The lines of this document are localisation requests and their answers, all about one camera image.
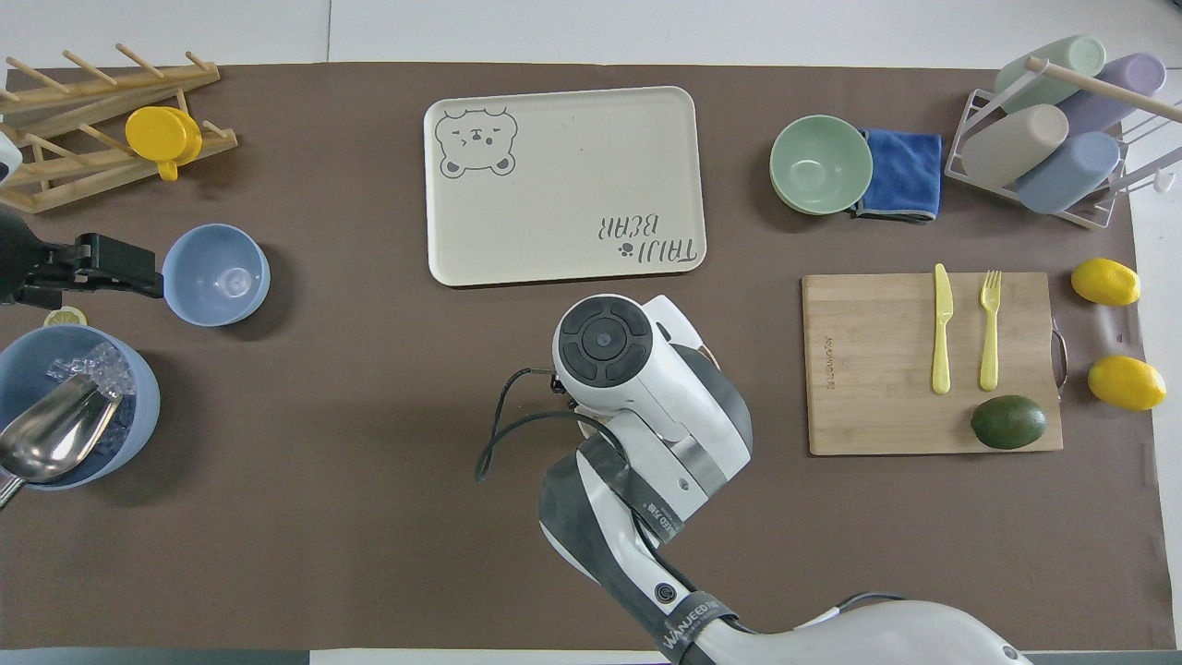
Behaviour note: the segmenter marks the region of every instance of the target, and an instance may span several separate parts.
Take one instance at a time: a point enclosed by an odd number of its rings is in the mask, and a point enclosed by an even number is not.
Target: yellow knife
[[[937,396],[952,389],[948,373],[948,319],[953,317],[953,286],[944,263],[936,263],[936,352],[931,359],[931,390]]]

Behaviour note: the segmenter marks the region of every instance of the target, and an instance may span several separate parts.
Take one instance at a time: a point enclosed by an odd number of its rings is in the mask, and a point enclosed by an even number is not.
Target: green bowl
[[[870,145],[852,124],[833,116],[805,116],[775,137],[772,187],[805,214],[852,206],[870,187]]]

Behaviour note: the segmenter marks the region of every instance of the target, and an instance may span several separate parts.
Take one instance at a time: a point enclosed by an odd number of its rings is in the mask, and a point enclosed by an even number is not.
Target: logo
[[[496,175],[508,175],[517,164],[513,138],[517,119],[507,109],[466,109],[453,116],[444,113],[435,125],[435,139],[443,149],[440,172],[452,180],[469,170],[488,169]]]
[[[837,370],[833,367],[833,339],[825,338],[825,389],[837,390]]]
[[[684,619],[678,621],[676,626],[669,628],[669,631],[661,638],[661,643],[664,645],[667,650],[671,650],[673,647],[677,646],[678,643],[690,641],[689,639],[687,639],[687,633],[690,630],[697,627],[699,620],[702,617],[704,617],[707,612],[710,612],[712,609],[717,609],[721,606],[722,606],[721,602],[712,600],[699,605],[694,609],[690,609],[689,614],[687,614]]]
[[[616,246],[624,257],[634,257],[636,262],[689,262],[699,257],[694,249],[693,237],[658,237],[657,227],[661,215],[657,213],[603,216],[599,219],[599,240],[625,241]]]
[[[677,529],[674,529],[673,522],[670,522],[669,519],[665,517],[663,510],[661,510],[660,508],[657,508],[651,503],[645,506],[644,508],[645,510],[649,511],[649,515],[651,515],[657,521],[657,524],[661,524],[661,528],[669,534],[670,539],[677,535]]]

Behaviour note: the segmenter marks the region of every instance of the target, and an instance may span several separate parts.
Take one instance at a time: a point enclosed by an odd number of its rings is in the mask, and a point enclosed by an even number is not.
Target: yellow cup
[[[160,176],[168,181],[176,180],[176,167],[191,162],[201,152],[201,128],[180,109],[138,109],[128,117],[125,131],[131,149],[156,162]]]

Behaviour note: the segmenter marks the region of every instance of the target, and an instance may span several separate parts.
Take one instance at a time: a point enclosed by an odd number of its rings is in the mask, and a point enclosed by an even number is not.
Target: beige cup
[[[1011,113],[965,142],[965,174],[981,187],[1005,187],[1051,156],[1067,129],[1067,116],[1050,104]]]

